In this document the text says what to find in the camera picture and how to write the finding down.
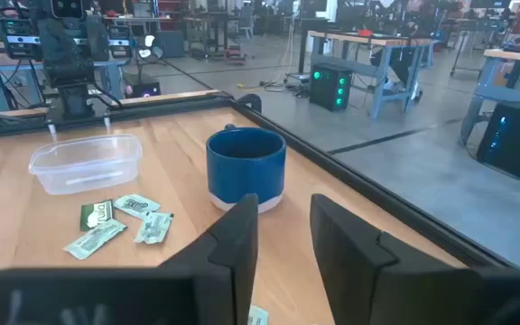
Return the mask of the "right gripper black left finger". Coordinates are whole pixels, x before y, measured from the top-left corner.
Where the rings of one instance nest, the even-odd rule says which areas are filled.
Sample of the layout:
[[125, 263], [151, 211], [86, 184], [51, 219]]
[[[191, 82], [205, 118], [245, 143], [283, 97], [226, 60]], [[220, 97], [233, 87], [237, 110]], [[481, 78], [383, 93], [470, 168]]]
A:
[[257, 248], [247, 194], [155, 267], [0, 271], [0, 324], [245, 324]]

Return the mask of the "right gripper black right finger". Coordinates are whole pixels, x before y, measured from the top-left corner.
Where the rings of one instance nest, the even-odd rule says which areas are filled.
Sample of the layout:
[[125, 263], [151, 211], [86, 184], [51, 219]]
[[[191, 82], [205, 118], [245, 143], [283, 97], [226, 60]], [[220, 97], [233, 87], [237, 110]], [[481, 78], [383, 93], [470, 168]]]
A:
[[520, 324], [520, 269], [446, 265], [322, 194], [310, 222], [338, 324]]

